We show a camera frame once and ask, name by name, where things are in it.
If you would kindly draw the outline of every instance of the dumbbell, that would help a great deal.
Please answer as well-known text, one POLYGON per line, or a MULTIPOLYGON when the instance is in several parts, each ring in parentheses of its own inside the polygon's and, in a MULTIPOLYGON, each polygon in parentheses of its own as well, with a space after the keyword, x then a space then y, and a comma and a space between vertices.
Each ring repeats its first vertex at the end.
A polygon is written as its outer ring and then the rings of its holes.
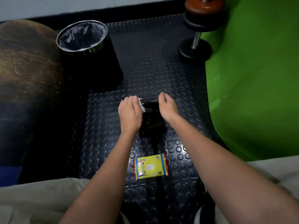
POLYGON ((202 32, 220 28, 226 19, 223 11, 225 0, 186 0, 183 22, 187 28, 196 31, 194 38, 181 42, 178 52, 184 60, 206 61, 211 57, 212 47, 200 39, 202 32))

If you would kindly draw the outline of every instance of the black baseboard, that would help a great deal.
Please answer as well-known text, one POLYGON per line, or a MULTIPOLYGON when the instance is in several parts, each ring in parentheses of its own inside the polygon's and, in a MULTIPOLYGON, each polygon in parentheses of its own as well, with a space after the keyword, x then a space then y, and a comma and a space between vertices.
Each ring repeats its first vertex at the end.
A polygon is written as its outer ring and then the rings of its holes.
POLYGON ((54 30, 61 30, 72 23, 82 20, 97 20, 103 23, 111 23, 180 14, 185 11, 185 1, 186 0, 168 0, 133 6, 63 13, 59 15, 29 18, 29 20, 41 23, 54 30))

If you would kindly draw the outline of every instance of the wet wipes package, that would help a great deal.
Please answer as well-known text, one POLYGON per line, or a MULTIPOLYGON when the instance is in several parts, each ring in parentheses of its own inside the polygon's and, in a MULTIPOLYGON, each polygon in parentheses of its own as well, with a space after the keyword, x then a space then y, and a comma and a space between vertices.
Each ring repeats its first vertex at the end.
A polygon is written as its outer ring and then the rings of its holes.
POLYGON ((165 153, 146 157, 135 157, 134 172, 135 180, 169 175, 165 153))

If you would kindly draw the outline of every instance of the studded rubber floor mat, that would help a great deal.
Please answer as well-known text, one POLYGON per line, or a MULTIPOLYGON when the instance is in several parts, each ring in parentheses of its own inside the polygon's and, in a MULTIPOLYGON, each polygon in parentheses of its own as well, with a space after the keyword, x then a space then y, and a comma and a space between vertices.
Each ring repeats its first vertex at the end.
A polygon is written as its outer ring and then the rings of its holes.
MULTIPOLYGON (((178 56, 179 43, 195 34, 183 25, 182 15, 107 27, 124 78, 114 91, 88 95, 78 177, 91 178, 112 151, 121 133, 118 105, 130 95, 157 98, 160 92, 168 93, 189 123, 223 145, 209 113, 204 65, 184 63, 178 56)), ((121 209, 131 223, 193 223, 205 203, 204 185, 188 152, 176 132, 168 124, 166 127, 166 133, 155 138, 157 148, 140 135, 132 145, 121 209), (170 175, 135 181, 134 157, 154 155, 155 149, 166 153, 170 175)))

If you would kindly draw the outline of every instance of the trash can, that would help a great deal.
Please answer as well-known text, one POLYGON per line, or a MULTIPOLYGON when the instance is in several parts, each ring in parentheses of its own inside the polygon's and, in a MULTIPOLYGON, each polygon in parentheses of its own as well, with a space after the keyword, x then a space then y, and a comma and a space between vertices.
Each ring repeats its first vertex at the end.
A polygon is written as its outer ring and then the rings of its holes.
POLYGON ((56 43, 64 69, 79 87, 105 92, 121 83, 123 72, 105 24, 73 23, 58 34, 56 43))

